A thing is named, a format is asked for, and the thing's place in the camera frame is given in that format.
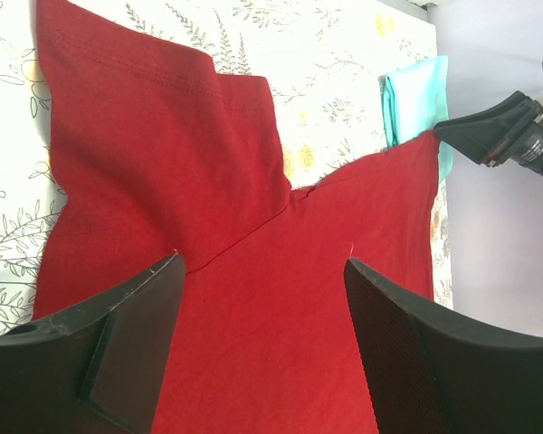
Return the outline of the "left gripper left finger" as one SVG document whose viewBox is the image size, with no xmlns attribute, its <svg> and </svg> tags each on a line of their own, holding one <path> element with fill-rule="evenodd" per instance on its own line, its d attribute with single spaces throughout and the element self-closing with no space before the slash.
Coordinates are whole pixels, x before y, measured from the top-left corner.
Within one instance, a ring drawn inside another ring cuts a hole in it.
<svg viewBox="0 0 543 434">
<path fill-rule="evenodd" d="M 0 336 L 0 433 L 149 433 L 185 274 L 167 257 Z"/>
</svg>

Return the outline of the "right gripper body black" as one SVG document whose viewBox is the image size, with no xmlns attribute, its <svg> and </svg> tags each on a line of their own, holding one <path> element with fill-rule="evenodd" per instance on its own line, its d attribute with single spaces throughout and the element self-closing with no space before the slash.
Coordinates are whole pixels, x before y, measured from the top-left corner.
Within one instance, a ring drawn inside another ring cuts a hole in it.
<svg viewBox="0 0 543 434">
<path fill-rule="evenodd" d="M 508 160 L 543 177 L 543 126 L 508 130 L 482 159 L 482 164 L 496 167 Z"/>
</svg>

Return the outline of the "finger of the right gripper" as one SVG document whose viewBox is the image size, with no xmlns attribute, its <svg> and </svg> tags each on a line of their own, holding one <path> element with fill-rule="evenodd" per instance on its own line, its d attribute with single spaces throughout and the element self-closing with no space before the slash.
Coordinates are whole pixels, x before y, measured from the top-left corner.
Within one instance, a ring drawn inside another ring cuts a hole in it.
<svg viewBox="0 0 543 434">
<path fill-rule="evenodd" d="M 520 91 L 477 114 L 437 123 L 433 132 L 478 165 L 502 164 L 505 153 L 537 117 L 537 102 Z"/>
</svg>

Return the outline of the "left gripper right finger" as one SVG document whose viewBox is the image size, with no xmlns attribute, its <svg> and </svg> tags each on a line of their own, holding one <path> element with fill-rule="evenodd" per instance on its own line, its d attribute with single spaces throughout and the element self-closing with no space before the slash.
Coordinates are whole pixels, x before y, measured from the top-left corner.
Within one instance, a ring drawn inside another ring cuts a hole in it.
<svg viewBox="0 0 543 434">
<path fill-rule="evenodd" d="M 348 306 L 382 433 L 543 433 L 543 338 L 401 288 L 358 259 Z"/>
</svg>

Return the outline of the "red t shirt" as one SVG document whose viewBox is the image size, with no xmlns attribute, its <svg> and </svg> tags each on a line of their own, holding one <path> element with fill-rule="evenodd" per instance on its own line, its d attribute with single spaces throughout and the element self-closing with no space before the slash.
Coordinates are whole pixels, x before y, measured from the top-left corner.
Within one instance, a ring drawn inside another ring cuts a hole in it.
<svg viewBox="0 0 543 434">
<path fill-rule="evenodd" d="M 156 433 L 374 433 L 343 271 L 357 257 L 433 297 L 431 133 L 295 190 L 265 78 L 66 1 L 35 7 L 67 202 L 36 316 L 167 255 L 186 288 Z"/>
</svg>

